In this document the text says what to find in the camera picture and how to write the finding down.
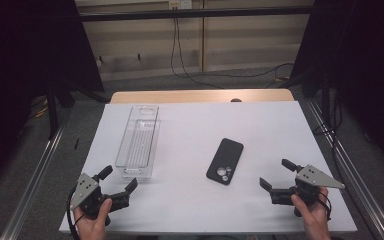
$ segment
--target cable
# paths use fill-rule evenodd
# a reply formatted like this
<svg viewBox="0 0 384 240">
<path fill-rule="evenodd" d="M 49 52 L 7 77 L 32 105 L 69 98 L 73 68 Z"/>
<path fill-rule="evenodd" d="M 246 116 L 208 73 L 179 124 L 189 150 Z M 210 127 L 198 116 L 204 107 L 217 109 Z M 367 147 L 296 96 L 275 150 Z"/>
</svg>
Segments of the cable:
<svg viewBox="0 0 384 240">
<path fill-rule="evenodd" d="M 76 222 L 74 222 L 74 225 L 77 225 L 77 223 L 80 221 L 80 219 L 82 219 L 84 217 L 84 213 L 82 214 L 82 216 L 79 217 L 79 219 L 76 220 Z"/>
<path fill-rule="evenodd" d="M 320 193 L 323 197 L 326 198 L 327 202 L 329 203 L 329 207 L 326 205 L 326 203 L 324 203 L 322 200 L 320 200 L 320 198 L 317 198 L 317 201 L 326 209 L 327 211 L 327 221 L 329 221 L 331 218 L 330 218 L 330 213 L 332 212 L 332 203 L 330 202 L 329 198 L 324 195 L 323 193 Z"/>
<path fill-rule="evenodd" d="M 189 74 L 189 73 L 186 72 L 186 69 L 185 69 L 185 66 L 184 66 L 184 62 L 183 62 L 182 47 L 181 47 L 181 44 L 180 44 L 179 20 L 177 18 L 174 19 L 174 25 L 175 26 L 174 26 L 173 48 L 172 48 L 172 51 L 171 51 L 170 66 L 171 66 L 171 71 L 177 77 L 187 78 L 187 79 L 190 79 L 191 81 L 193 81 L 195 83 L 198 83 L 198 84 L 203 84 L 203 85 L 207 85 L 207 86 L 223 89 L 220 86 L 216 86 L 216 85 L 205 83 L 205 82 L 200 82 L 200 81 L 197 81 L 197 80 L 192 79 L 192 78 L 193 77 L 201 77 L 201 76 L 204 76 L 204 77 L 208 77 L 208 76 L 211 77 L 211 76 L 213 76 L 213 77 L 253 78 L 253 77 L 261 77 L 261 76 L 267 75 L 267 74 L 269 74 L 271 72 L 275 72 L 275 78 L 274 78 L 274 80 L 275 80 L 276 77 L 277 77 L 277 70 L 279 68 L 281 68 L 283 66 L 293 66 L 294 65 L 293 63 L 283 63 L 283 64 L 280 64 L 280 65 L 278 65 L 278 66 L 274 67 L 273 69 L 270 69 L 270 70 L 268 70 L 266 72 L 258 73 L 258 74 L 253 74 L 253 75 L 233 75 L 233 74 L 221 74 L 221 73 L 220 74 L 219 73 Z M 177 37 L 177 44 L 178 44 L 178 49 L 179 49 L 180 60 L 181 60 L 181 63 L 182 63 L 183 72 L 185 73 L 186 76 L 182 76 L 182 75 L 177 74 L 174 71 L 174 68 L 173 68 L 173 57 L 174 57 L 174 49 L 175 49 L 175 46 L 176 46 L 176 37 Z M 271 84 L 269 84 L 267 87 L 265 87 L 265 88 L 269 88 L 273 84 L 274 84 L 274 81 Z"/>
<path fill-rule="evenodd" d="M 316 132 L 319 128 L 322 128 L 322 127 L 328 128 L 329 126 L 327 126 L 327 125 L 328 125 L 327 123 L 322 122 L 319 126 L 314 128 L 313 130 L 311 130 L 311 132 L 313 132 L 314 135 L 320 135 L 320 134 L 332 132 L 333 129 L 328 129 L 328 130 L 325 130 L 322 132 Z"/>
<path fill-rule="evenodd" d="M 177 35 L 177 43 L 178 43 L 178 48 L 179 48 L 180 60 L 182 62 L 183 72 L 186 74 L 186 77 L 178 75 L 174 71 L 174 68 L 173 68 L 173 55 L 174 55 L 174 47 L 176 46 L 176 35 Z M 174 37 L 173 37 L 173 48 L 172 48 L 172 51 L 171 51 L 171 71 L 173 72 L 173 74 L 175 76 L 181 77 L 181 78 L 188 78 L 189 80 L 191 80 L 194 83 L 198 83 L 198 84 L 202 84 L 202 85 L 207 85 L 207 86 L 218 88 L 218 89 L 223 89 L 222 87 L 219 87 L 219 86 L 216 86 L 216 85 L 213 85 L 213 84 L 210 84 L 210 83 L 204 83 L 204 82 L 196 81 L 195 79 L 192 78 L 192 76 L 190 76 L 186 72 L 185 65 L 183 63 L 182 47 L 180 46 L 179 20 L 177 18 L 174 18 Z"/>
<path fill-rule="evenodd" d="M 339 124 L 337 123 L 337 116 L 336 116 L 338 110 L 339 110 L 339 114 L 340 114 Z M 339 176 L 341 182 L 345 182 L 344 181 L 344 177 L 342 176 L 342 173 L 341 173 L 341 171 L 339 169 L 339 166 L 338 166 L 338 162 L 337 162 L 337 159 L 336 159 L 336 151 L 335 151 L 336 150 L 336 141 L 337 141 L 336 131 L 339 128 L 339 126 L 341 125 L 341 123 L 342 123 L 341 102 L 340 102 L 339 94 L 338 94 L 338 92 L 336 92 L 335 99 L 334 99 L 334 105 L 333 105 L 333 128 L 331 130 L 328 130 L 328 131 L 325 131 L 325 132 L 330 134 L 331 137 L 332 137 L 332 148 L 331 148 L 331 150 L 332 150 L 332 160 L 333 160 L 333 163 L 335 165 L 336 171 L 338 173 L 338 176 Z M 345 191 L 348 194 L 351 202 L 353 203 L 354 207 L 356 208 L 356 210 L 357 210 L 358 214 L 360 215 L 361 219 L 363 220 L 364 224 L 366 225 L 367 230 L 369 231 L 369 233 L 371 234 L 373 239 L 376 239 L 374 232 L 369 227 L 369 224 L 367 223 L 366 219 L 364 219 L 363 213 L 362 213 L 361 209 L 358 207 L 358 205 L 357 205 L 354 197 L 351 195 L 349 189 L 345 188 Z"/>
<path fill-rule="evenodd" d="M 66 203 L 66 213 L 67 213 L 67 221 L 68 221 L 68 226 L 70 227 L 70 232 L 71 236 L 74 238 L 74 240 L 80 240 L 79 234 L 77 233 L 76 226 L 73 224 L 71 220 L 71 214 L 70 214 L 70 203 L 71 203 L 71 198 L 73 197 L 74 192 L 76 191 L 76 186 L 74 186 L 71 190 L 70 193 L 68 194 L 67 198 L 67 203 Z"/>
</svg>

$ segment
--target white tabletop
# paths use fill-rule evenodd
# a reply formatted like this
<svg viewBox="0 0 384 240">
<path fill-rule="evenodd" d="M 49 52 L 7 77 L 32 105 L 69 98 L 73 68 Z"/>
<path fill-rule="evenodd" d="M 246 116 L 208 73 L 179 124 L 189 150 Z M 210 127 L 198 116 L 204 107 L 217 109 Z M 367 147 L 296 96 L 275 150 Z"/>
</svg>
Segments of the white tabletop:
<svg viewBox="0 0 384 240">
<path fill-rule="evenodd" d="M 107 165 L 114 172 L 101 181 L 102 192 L 124 191 L 127 182 L 114 163 L 131 107 L 106 105 L 83 172 L 92 176 Z M 274 188 L 295 184 L 286 158 L 311 164 L 331 175 L 298 102 L 159 104 L 160 131 L 152 178 L 139 182 L 130 207 L 110 213 L 108 231 L 132 234 L 226 234 L 303 232 L 292 206 L 271 204 L 259 186 L 263 177 Z M 229 186 L 206 177 L 223 138 L 244 145 Z M 337 189 L 329 229 L 356 231 Z M 60 231 L 68 232 L 64 218 Z"/>
</svg>

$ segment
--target black smartphone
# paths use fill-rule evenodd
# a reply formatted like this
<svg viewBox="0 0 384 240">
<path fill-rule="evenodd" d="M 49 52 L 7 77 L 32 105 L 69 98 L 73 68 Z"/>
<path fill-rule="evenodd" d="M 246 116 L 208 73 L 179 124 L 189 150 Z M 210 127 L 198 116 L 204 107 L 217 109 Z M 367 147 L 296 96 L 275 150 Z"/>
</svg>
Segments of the black smartphone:
<svg viewBox="0 0 384 240">
<path fill-rule="evenodd" d="M 207 177 L 224 185 L 229 185 L 238 165 L 244 145 L 223 138 L 207 171 Z"/>
</svg>

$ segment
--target transparent plastic tray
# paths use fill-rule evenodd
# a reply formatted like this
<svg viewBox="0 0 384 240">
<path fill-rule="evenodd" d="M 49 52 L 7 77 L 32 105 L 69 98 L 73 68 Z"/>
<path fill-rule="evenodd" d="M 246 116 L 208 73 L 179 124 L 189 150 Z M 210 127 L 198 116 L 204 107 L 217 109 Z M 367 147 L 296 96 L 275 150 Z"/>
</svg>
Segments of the transparent plastic tray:
<svg viewBox="0 0 384 240">
<path fill-rule="evenodd" d="M 115 163 L 123 178 L 151 178 L 158 131 L 158 106 L 132 107 Z"/>
</svg>

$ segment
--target aluminum rail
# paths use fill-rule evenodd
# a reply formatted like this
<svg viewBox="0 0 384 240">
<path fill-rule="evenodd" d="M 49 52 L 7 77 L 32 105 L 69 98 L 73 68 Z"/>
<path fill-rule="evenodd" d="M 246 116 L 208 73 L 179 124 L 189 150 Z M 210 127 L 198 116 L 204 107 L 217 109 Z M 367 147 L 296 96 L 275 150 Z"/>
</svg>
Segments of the aluminum rail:
<svg viewBox="0 0 384 240">
<path fill-rule="evenodd" d="M 334 7 L 324 7 L 327 11 Z M 80 13 L 79 15 L 28 16 L 28 19 L 48 20 L 57 22 L 99 22 L 120 20 L 202 18 L 202 17 L 234 17 L 263 15 L 294 15 L 310 14 L 313 6 L 267 7 L 267 8 L 225 8 L 225 9 L 190 9 L 190 10 L 158 10 L 140 12 L 98 12 Z"/>
<path fill-rule="evenodd" d="M 1 235 L 0 240 L 15 240 L 17 239 L 21 228 L 23 227 L 24 221 L 27 218 L 27 214 L 33 204 L 35 195 L 39 190 L 43 177 L 46 173 L 48 165 L 52 160 L 52 157 L 57 149 L 58 143 L 61 139 L 62 133 L 64 132 L 65 126 L 68 123 L 70 117 L 70 110 L 64 111 L 61 114 L 61 125 L 57 130 L 54 138 L 48 140 L 48 144 L 40 158 L 40 161 L 36 167 L 36 170 L 33 173 L 33 176 L 30 179 L 29 184 L 24 191 L 24 194 L 17 205 L 14 213 L 11 216 L 11 219 L 7 223 L 4 232 Z"/>
<path fill-rule="evenodd" d="M 328 129 L 323 124 L 324 120 L 321 115 L 321 109 L 319 105 L 317 105 L 317 103 L 314 100 L 309 100 L 308 104 L 310 106 L 311 111 L 313 112 L 314 117 L 316 118 L 317 122 L 320 124 L 322 130 L 326 132 L 325 133 L 326 140 L 332 146 L 333 134 L 329 133 Z M 337 155 L 338 162 L 340 163 L 342 169 L 344 170 L 345 174 L 350 180 L 357 195 L 359 196 L 361 202 L 366 208 L 367 213 L 370 215 L 372 222 L 374 223 L 378 232 L 382 236 L 382 239 L 384 239 L 384 211 L 382 210 L 381 206 L 377 203 L 376 199 L 374 198 L 374 196 L 371 194 L 370 190 L 364 183 L 363 179 L 361 178 L 360 174 L 358 173 L 357 169 L 352 163 L 350 157 L 345 152 L 345 149 L 342 146 L 341 142 L 338 139 L 336 139 L 335 142 L 336 144 L 335 144 L 334 150 L 335 150 L 335 154 Z"/>
</svg>

